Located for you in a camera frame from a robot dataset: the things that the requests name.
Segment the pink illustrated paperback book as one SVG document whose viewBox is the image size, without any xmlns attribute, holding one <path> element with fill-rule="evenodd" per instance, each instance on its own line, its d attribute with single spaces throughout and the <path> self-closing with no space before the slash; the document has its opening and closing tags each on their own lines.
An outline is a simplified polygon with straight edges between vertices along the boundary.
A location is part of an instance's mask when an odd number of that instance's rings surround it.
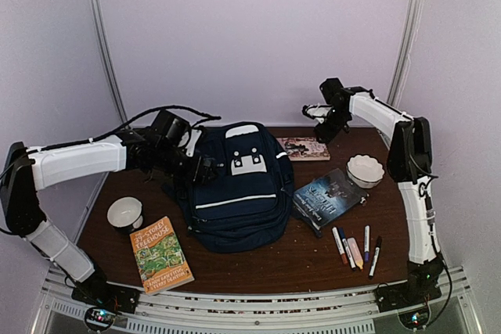
<svg viewBox="0 0 501 334">
<path fill-rule="evenodd" d="M 326 144 L 316 141 L 314 137 L 277 138 L 291 161 L 327 161 L 330 152 Z"/>
</svg>

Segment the navy blue student backpack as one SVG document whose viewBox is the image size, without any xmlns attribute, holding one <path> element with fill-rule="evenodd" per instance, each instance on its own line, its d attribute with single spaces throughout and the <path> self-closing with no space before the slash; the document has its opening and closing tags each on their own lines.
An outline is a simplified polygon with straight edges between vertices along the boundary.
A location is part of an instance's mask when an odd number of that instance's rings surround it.
<svg viewBox="0 0 501 334">
<path fill-rule="evenodd" d="M 277 241 L 293 207 L 294 169 L 266 126 L 214 127 L 196 150 L 214 161 L 215 178 L 204 185 L 176 178 L 161 186 L 180 207 L 189 234 L 215 253 L 244 252 Z"/>
</svg>

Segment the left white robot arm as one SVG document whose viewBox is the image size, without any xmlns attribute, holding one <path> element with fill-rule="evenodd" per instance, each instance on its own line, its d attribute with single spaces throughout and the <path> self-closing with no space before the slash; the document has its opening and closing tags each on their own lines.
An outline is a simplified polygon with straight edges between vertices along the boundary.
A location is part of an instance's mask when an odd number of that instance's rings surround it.
<svg viewBox="0 0 501 334">
<path fill-rule="evenodd" d="M 215 162 L 196 153 L 202 131 L 162 131 L 150 126 L 118 131 L 50 149 L 11 145 L 1 178 L 5 233 L 27 240 L 56 263 L 96 306 L 113 298 L 102 269 L 42 211 L 37 193 L 60 182 L 104 172 L 160 170 L 188 183 L 216 176 Z"/>
</svg>

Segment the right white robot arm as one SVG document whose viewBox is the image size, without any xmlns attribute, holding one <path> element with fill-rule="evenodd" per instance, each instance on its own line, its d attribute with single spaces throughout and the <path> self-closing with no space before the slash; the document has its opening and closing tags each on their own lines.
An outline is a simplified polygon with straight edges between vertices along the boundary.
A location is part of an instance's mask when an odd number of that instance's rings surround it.
<svg viewBox="0 0 501 334">
<path fill-rule="evenodd" d="M 329 143 L 340 131 L 349 129 L 353 117 L 372 124 L 390 140 L 386 169 L 402 195 L 409 230 L 407 279 L 376 288 L 380 311 L 422 304 L 441 296 L 438 277 L 444 260 L 438 244 L 435 211 L 431 201 L 432 148 L 430 125 L 424 117 L 413 117 L 379 100 L 362 87 L 344 87 L 338 79 L 320 86 L 323 105 L 305 105 L 302 113 L 317 120 L 318 142 Z"/>
</svg>

